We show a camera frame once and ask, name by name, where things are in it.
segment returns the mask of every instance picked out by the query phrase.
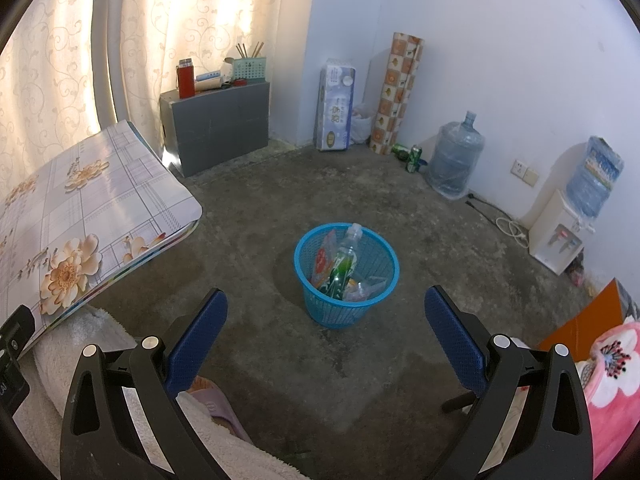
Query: green bottle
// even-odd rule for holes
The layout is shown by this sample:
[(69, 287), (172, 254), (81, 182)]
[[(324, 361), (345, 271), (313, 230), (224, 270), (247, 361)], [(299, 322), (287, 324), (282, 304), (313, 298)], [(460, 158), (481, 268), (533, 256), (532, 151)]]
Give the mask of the green bottle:
[(344, 289), (356, 268), (358, 263), (356, 248), (360, 238), (362, 238), (362, 226), (360, 224), (350, 225), (338, 247), (329, 279), (318, 289), (334, 300), (342, 299)]

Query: white cable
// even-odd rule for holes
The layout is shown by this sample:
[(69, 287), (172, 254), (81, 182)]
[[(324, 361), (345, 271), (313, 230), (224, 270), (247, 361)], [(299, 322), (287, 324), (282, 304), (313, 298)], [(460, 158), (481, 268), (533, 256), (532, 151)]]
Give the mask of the white cable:
[[(498, 223), (500, 220), (507, 222), (509, 231), (500, 227), (500, 224)], [(506, 234), (507, 236), (510, 236), (511, 238), (515, 238), (516, 242), (520, 247), (529, 249), (529, 238), (524, 233), (524, 229), (522, 228), (522, 226), (518, 224), (516, 221), (509, 220), (508, 218), (500, 216), (495, 219), (495, 224), (498, 226), (498, 229), (500, 229), (500, 231), (502, 231), (504, 234)]]

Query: power cord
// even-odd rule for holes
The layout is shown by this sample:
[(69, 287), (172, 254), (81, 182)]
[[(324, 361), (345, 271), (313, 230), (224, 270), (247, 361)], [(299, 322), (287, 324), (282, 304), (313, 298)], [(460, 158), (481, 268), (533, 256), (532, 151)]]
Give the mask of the power cord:
[(506, 212), (500, 209), (497, 205), (494, 205), (490, 202), (487, 202), (486, 200), (478, 198), (473, 193), (469, 193), (467, 197), (470, 200), (477, 200), (478, 202), (485, 204), (489, 207), (492, 207), (495, 210), (498, 210), (500, 213), (502, 213), (504, 216), (500, 216), (495, 220), (493, 220), (489, 218), (487, 215), (485, 215), (482, 211), (480, 211), (472, 202), (470, 202), (470, 200), (467, 200), (465, 202), (467, 205), (471, 206), (473, 209), (479, 212), (482, 216), (484, 216), (489, 222), (491, 222), (491, 224), (495, 225), (500, 230), (501, 233), (506, 234), (511, 238), (514, 238), (514, 240), (516, 240), (516, 243), (520, 247), (524, 249), (529, 249), (529, 237), (525, 233), (524, 228), (518, 222), (516, 222), (513, 218), (511, 218), (511, 216), (509, 216)]

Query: electrical outlet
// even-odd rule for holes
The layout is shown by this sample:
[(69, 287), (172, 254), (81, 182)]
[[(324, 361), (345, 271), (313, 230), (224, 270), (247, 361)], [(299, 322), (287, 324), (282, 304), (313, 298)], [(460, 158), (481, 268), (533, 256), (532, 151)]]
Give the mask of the electrical outlet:
[(531, 187), (534, 187), (536, 185), (536, 182), (538, 181), (538, 174), (531, 168), (527, 168), (527, 171), (524, 172), (524, 176), (522, 177), (522, 179)]
[(513, 163), (513, 166), (511, 167), (511, 173), (513, 173), (520, 179), (524, 179), (524, 174), (527, 173), (528, 169), (529, 168), (524, 165), (524, 162), (516, 159)]

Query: gray box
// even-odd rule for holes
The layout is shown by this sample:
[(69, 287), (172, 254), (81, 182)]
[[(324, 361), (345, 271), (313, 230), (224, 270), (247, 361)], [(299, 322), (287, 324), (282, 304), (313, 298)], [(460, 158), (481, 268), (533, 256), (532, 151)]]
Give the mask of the gray box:
[(255, 82), (180, 99), (160, 94), (164, 146), (182, 176), (245, 155), (269, 142), (269, 83)]

